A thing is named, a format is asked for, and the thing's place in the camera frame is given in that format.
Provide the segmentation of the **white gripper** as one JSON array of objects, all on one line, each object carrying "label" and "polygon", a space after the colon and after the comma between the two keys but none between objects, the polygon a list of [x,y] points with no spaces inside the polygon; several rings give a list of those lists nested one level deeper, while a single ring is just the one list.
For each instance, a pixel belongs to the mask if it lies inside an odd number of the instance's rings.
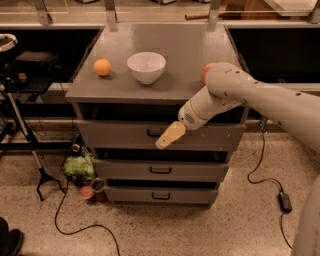
[{"label": "white gripper", "polygon": [[180,139],[187,130],[197,130],[208,121],[208,109],[192,100],[187,101],[178,112],[178,120],[173,122],[158,138],[155,145],[162,150]]}]

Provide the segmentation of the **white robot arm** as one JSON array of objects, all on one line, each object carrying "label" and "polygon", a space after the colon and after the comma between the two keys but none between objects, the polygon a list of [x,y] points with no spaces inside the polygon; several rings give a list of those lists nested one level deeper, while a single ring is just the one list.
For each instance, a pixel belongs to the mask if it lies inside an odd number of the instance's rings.
[{"label": "white robot arm", "polygon": [[[180,108],[178,120],[156,141],[159,149],[186,131],[199,129],[214,116],[245,104],[320,152],[319,96],[263,83],[227,62],[208,64],[201,81],[202,89]],[[304,203],[291,256],[320,256],[320,177]]]}]

